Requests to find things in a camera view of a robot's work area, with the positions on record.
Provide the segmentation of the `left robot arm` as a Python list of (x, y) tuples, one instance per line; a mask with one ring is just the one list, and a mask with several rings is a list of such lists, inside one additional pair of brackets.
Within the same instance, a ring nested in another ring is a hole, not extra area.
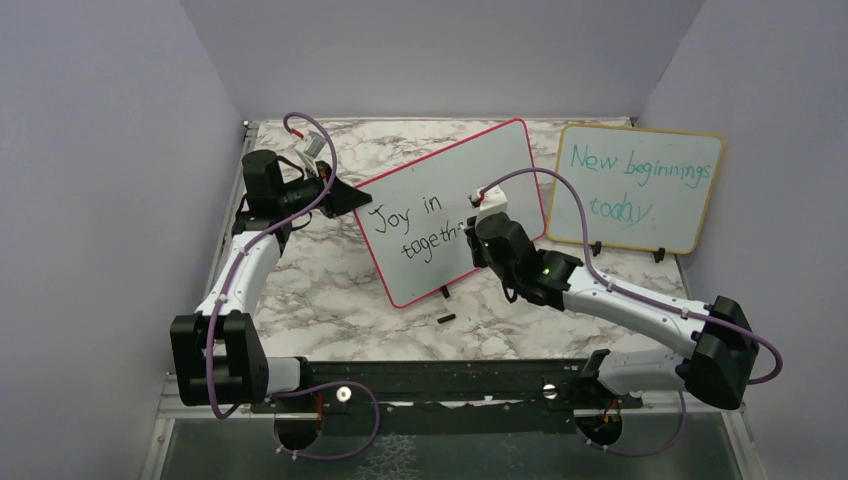
[(313, 413), (310, 427), (276, 425), (281, 450), (299, 453), (319, 436), (323, 394), (350, 391), (349, 382), (316, 384), (303, 357), (266, 356), (253, 316), (269, 275), (282, 258), (293, 222), (318, 211), (337, 218), (371, 202), (370, 194), (336, 178), (324, 161), (303, 154), (299, 176), (281, 171), (290, 161), (272, 150), (257, 150), (242, 160), (243, 204), (231, 228), (227, 258), (204, 300), (170, 327), (180, 399), (186, 406), (207, 406), (224, 420), (242, 407), (274, 403), (289, 413)]

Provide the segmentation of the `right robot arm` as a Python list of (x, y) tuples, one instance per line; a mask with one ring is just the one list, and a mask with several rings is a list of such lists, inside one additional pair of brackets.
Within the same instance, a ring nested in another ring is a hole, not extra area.
[(594, 352), (577, 380), (577, 395), (600, 407), (634, 392), (687, 392), (722, 410), (742, 402), (759, 347), (737, 302), (686, 301), (590, 270), (580, 258), (538, 249), (505, 213), (465, 227), (473, 264), (488, 268), (509, 302), (523, 299), (557, 311), (597, 317), (644, 335), (659, 348)]

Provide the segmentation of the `red framed whiteboard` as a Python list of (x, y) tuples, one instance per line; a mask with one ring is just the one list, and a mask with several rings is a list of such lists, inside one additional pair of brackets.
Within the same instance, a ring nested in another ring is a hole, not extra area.
[(511, 119), (361, 183), (372, 201), (354, 216), (390, 304), (405, 308), (474, 272), (469, 197), (508, 173), (521, 173), (503, 185), (510, 218), (541, 238), (534, 165), (527, 125)]

